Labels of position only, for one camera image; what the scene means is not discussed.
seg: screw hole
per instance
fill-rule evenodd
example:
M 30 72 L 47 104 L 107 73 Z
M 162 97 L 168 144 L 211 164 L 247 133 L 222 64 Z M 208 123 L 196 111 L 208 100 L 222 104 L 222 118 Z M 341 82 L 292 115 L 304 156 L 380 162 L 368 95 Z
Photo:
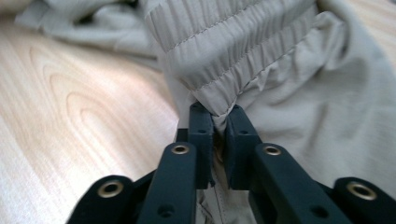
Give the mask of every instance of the screw hole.
M 172 204 L 163 204 L 157 210 L 160 217 L 168 218 L 175 213 L 175 208 Z
M 116 191 L 117 188 L 118 188 L 118 186 L 116 184 L 110 184 L 110 185 L 105 187 L 105 192 L 106 193 L 111 193 L 113 191 Z
M 110 180 L 103 184 L 97 191 L 102 198 L 112 198 L 122 192 L 123 185 L 119 180 Z
M 353 195 L 367 201 L 372 201 L 376 199 L 376 193 L 369 189 L 368 187 L 364 186 L 358 182 L 350 182 L 346 185 L 346 188 L 351 192 Z
M 327 212 L 326 209 L 324 209 L 322 206 L 312 206 L 311 207 L 311 212 L 314 214 L 316 217 L 321 217 L 321 218 L 326 218 L 329 216 L 329 213 Z
M 276 147 L 265 147 L 264 152 L 271 156 L 278 156 L 280 153 L 282 153 L 282 151 Z
M 178 155 L 181 154 L 186 154 L 189 152 L 189 148 L 188 147 L 184 147 L 184 146 L 176 146 L 172 148 L 172 152 Z

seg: metal grommet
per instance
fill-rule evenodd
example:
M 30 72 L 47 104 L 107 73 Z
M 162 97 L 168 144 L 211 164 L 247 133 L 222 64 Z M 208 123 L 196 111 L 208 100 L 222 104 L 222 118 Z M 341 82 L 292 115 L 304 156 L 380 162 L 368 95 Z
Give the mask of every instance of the metal grommet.
M 185 146 L 175 146 L 172 148 L 172 152 L 177 154 L 177 155 L 182 155 L 182 154 L 186 154 L 190 151 L 190 149 L 188 147 Z
M 110 180 L 99 188 L 98 195 L 102 198 L 112 198 L 121 193 L 122 189 L 123 184 L 119 180 Z
M 367 200 L 367 201 L 372 201 L 376 199 L 376 193 L 372 190 L 367 188 L 361 183 L 358 182 L 350 182 L 349 184 L 346 185 L 347 190 L 351 192 L 353 195 Z
M 282 151 L 277 147 L 265 147 L 264 152 L 271 156 L 278 156 Z

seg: cloth pile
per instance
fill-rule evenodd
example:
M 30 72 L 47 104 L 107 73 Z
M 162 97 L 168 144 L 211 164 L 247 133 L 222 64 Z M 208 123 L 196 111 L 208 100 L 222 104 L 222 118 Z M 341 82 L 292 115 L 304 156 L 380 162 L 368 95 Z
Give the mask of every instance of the cloth pile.
M 39 0 L 16 23 L 160 68 L 180 128 L 199 101 L 221 136 L 237 104 L 318 182 L 356 176 L 396 197 L 396 76 L 340 0 Z M 254 223 L 221 151 L 197 223 Z

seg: seam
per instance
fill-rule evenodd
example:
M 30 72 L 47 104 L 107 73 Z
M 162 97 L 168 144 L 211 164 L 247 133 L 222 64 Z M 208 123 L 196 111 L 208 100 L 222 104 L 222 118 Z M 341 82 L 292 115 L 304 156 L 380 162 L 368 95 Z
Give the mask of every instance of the seam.
M 214 26 L 217 26 L 217 25 L 219 25 L 220 23 L 223 23 L 223 22 L 227 21 L 228 19 L 230 19 L 230 18 L 232 18 L 232 17 L 238 15 L 239 13 L 241 13 L 241 12 L 247 10 L 249 7 L 254 7 L 254 6 L 256 6 L 256 5 L 259 4 L 259 3 L 260 3 L 260 1 L 254 2 L 254 3 L 252 3 L 252 4 L 248 4 L 248 5 L 245 6 L 244 8 L 242 8 L 242 9 L 236 11 L 236 12 L 235 12 L 234 14 L 232 14 L 231 16 L 228 16 L 228 17 L 225 17 L 225 18 L 223 18 L 223 19 L 220 19 L 220 21 L 217 21 L 217 22 L 213 23 L 213 24 L 210 25 L 210 26 L 206 26 L 206 28 L 204 28 L 204 29 L 198 31 L 198 32 L 195 33 L 194 35 L 191 35 L 191 36 L 189 36 L 189 37 L 187 37 L 187 38 L 181 40 L 180 42 L 176 43 L 173 47 L 171 47 L 170 49 L 168 49 L 165 53 L 167 53 L 167 52 L 169 52 L 169 51 L 175 49 L 177 46 L 179 46 L 179 45 L 183 44 L 184 42 L 186 42 L 186 41 L 188 41 L 188 40 L 190 40 L 190 39 L 196 37 L 197 35 L 200 35 L 201 33 L 204 33 L 205 31 L 209 30 L 210 28 L 212 28 L 212 27 L 214 27 Z
M 279 32 L 285 32 L 286 29 L 292 29 L 292 27 L 295 25 L 295 23 L 297 21 L 299 21 L 299 19 L 295 20 L 292 24 L 290 24 L 289 26 L 284 27 L 282 30 L 280 30 Z M 223 72 L 221 72 L 221 75 L 216 77 L 215 79 L 212 79 L 211 81 L 209 81 L 208 83 L 202 85 L 201 87 L 195 89 L 195 90 L 191 90 L 192 92 L 196 92 L 196 91 L 200 91 L 201 89 L 205 88 L 206 86 L 211 85 L 213 82 L 217 82 L 219 81 L 221 78 L 223 78 L 225 76 L 226 73 L 228 73 L 232 68 L 234 68 L 236 66 L 237 63 L 239 63 L 241 60 L 245 59 L 247 55 L 249 55 L 249 53 L 251 51 L 253 51 L 255 48 L 257 48 L 258 46 L 261 46 L 263 43 L 267 42 L 269 39 L 273 38 L 274 36 L 270 36 L 268 38 L 265 38 L 263 41 L 261 41 L 260 43 L 252 46 L 246 53 L 244 53 L 236 62 L 234 62 L 233 64 L 231 64 L 228 68 L 226 68 L 227 70 L 223 70 Z
M 222 197 L 221 197 L 221 190 L 218 189 L 218 187 L 219 187 L 219 185 L 215 185 L 215 187 L 213 189 L 215 191 L 216 200 L 218 201 L 218 207 L 219 207 L 221 222 L 224 224 L 224 223 L 227 223 L 227 219 L 226 219 L 225 211 L 224 211 L 224 201 L 222 200 Z
M 268 64 L 266 67 L 264 67 L 262 70 L 260 70 L 260 71 L 257 73 L 257 75 L 254 76 L 254 77 L 245 85 L 245 87 L 246 87 L 250 82 L 252 82 L 252 81 L 254 81 L 255 79 L 257 79 L 257 78 L 261 75 L 261 72 L 262 72 L 262 71 L 264 71 L 265 69 L 267 69 L 267 68 L 268 68 L 269 66 L 271 66 L 272 64 L 277 63 L 281 58 L 285 57 L 286 55 L 289 55 L 289 54 L 296 48 L 296 46 L 297 46 L 299 43 L 301 43 L 301 42 L 303 42 L 303 41 L 305 40 L 305 37 L 306 37 L 306 35 L 305 35 L 299 42 L 297 42 L 291 49 L 289 49 L 285 54 L 281 55 L 280 57 L 278 57 L 277 59 L 275 59 L 272 63 Z M 231 107 L 233 107 L 233 104 L 236 102 L 236 99 L 238 98 L 238 96 L 241 95 L 242 93 L 244 93 L 245 87 L 244 87 L 240 92 L 238 92 L 238 93 L 235 95 L 235 97 L 234 97 L 233 100 L 229 103 L 229 105 L 228 105 L 228 107 L 227 107 L 227 109 L 225 110 L 224 113 L 221 113 L 221 114 L 219 114 L 219 115 L 212 115 L 212 117 L 218 118 L 218 117 L 221 117 L 221 116 L 224 116 L 225 114 L 227 114 L 228 111 L 231 109 Z

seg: wooden table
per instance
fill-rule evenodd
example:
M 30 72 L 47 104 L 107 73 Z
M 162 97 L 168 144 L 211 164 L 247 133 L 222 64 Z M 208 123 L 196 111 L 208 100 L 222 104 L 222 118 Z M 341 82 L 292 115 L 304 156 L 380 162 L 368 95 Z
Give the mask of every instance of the wooden table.
M 348 2 L 396 68 L 396 6 Z M 161 73 L 0 17 L 0 223 L 64 223 L 98 178 L 155 169 L 176 126 Z

